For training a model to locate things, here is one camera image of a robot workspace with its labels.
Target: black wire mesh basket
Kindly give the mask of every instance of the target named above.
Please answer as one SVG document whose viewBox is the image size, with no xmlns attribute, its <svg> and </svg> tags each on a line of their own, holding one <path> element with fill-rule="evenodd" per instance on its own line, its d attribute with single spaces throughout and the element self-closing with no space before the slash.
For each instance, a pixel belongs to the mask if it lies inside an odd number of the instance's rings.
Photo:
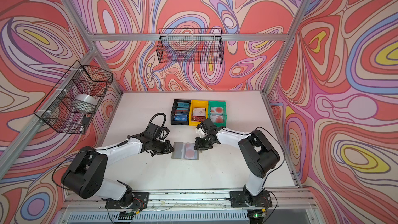
<svg viewBox="0 0 398 224">
<path fill-rule="evenodd" d="M 222 64 L 221 28 L 162 28 L 156 48 L 159 63 Z"/>
<path fill-rule="evenodd" d="M 50 106 L 34 114 L 56 132 L 85 134 L 112 81 L 111 72 L 80 65 Z"/>
</svg>

